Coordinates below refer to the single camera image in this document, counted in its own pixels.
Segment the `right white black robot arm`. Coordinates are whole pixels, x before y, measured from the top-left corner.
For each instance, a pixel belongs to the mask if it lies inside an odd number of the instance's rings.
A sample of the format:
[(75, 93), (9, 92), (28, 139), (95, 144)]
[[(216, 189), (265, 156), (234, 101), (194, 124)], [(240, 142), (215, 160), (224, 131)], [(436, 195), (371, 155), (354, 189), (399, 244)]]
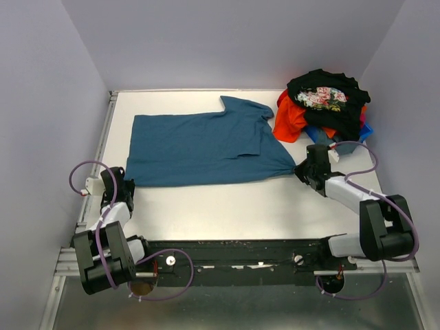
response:
[(407, 201), (401, 195), (386, 196), (369, 190), (347, 175), (331, 170), (330, 146), (312, 144), (307, 157), (294, 169), (299, 180), (323, 197), (346, 206), (359, 215), (359, 232), (327, 239), (328, 246), (316, 252), (319, 266), (334, 268), (342, 257), (370, 261), (407, 261), (419, 249), (419, 239), (410, 216)]

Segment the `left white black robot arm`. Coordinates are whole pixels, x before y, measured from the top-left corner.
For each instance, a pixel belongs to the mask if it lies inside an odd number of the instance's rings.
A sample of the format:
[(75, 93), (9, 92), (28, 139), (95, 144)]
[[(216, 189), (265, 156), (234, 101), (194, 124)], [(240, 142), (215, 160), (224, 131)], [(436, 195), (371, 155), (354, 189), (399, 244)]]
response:
[(153, 261), (143, 237), (126, 238), (123, 232), (134, 211), (135, 182), (125, 179), (122, 167), (100, 175), (104, 188), (100, 217), (73, 238), (82, 287), (89, 295), (134, 280), (136, 270), (146, 271)]

